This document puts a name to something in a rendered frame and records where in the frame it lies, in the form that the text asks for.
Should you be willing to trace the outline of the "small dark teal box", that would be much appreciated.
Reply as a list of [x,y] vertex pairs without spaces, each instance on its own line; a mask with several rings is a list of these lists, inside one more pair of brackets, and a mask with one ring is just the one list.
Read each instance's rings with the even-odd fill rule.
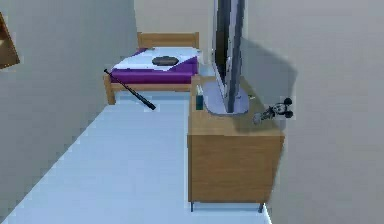
[[200,85],[196,86],[196,109],[202,110],[204,107],[204,96],[203,90]]

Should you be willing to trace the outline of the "wooden bed with purple sheet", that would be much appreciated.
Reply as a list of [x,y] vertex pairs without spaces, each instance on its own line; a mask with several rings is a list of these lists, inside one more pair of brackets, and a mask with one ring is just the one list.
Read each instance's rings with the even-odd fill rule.
[[[188,92],[191,78],[198,74],[199,33],[137,33],[138,49],[109,71],[135,91]],[[176,57],[174,66],[156,66],[155,57]],[[103,77],[109,105],[116,103],[115,93],[124,87],[105,74]]]

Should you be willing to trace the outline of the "wooden television cabinet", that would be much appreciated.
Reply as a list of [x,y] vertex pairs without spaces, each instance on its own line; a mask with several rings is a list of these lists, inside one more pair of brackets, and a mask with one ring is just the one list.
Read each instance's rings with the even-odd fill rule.
[[190,203],[258,203],[269,201],[284,143],[272,120],[259,125],[253,114],[265,106],[246,80],[250,101],[240,116],[216,116],[196,108],[196,87],[212,76],[191,79],[188,116],[188,201]]

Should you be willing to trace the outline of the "dark grey pillow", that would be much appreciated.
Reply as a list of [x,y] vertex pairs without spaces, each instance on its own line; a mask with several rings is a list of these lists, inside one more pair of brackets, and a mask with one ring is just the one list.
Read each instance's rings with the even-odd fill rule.
[[171,57],[171,56],[155,57],[152,60],[152,64],[156,66],[174,66],[178,62],[179,60],[176,57]]

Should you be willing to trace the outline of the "grey flat television set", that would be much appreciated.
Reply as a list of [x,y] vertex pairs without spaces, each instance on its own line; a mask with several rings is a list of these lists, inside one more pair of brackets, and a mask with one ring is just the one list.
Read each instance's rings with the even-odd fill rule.
[[202,85],[206,109],[219,116],[245,114],[249,98],[240,86],[245,0],[214,0],[212,69],[215,81]]

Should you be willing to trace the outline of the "black baseball bat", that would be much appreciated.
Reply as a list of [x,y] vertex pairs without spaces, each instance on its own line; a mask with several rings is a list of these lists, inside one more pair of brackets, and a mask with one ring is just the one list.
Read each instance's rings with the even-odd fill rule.
[[145,97],[143,97],[142,95],[140,95],[139,93],[137,93],[135,90],[133,90],[132,88],[130,88],[128,85],[124,84],[121,80],[119,80],[118,78],[114,77],[109,71],[108,69],[104,69],[103,70],[104,73],[106,73],[107,75],[109,75],[112,79],[115,79],[119,84],[121,84],[126,90],[128,90],[132,95],[134,95],[137,99],[139,99],[144,105],[146,105],[148,108],[150,108],[151,110],[155,110],[156,109],[156,106],[154,104],[152,104],[150,101],[148,101]]

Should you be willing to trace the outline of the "black and white mouse figurine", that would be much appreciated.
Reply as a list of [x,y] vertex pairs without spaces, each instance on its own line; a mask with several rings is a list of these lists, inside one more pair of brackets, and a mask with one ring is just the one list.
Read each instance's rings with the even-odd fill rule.
[[294,113],[289,107],[293,101],[291,98],[285,98],[283,102],[268,106],[263,111],[254,113],[252,121],[255,125],[261,124],[264,120],[273,120],[276,116],[284,116],[287,119],[293,117]]

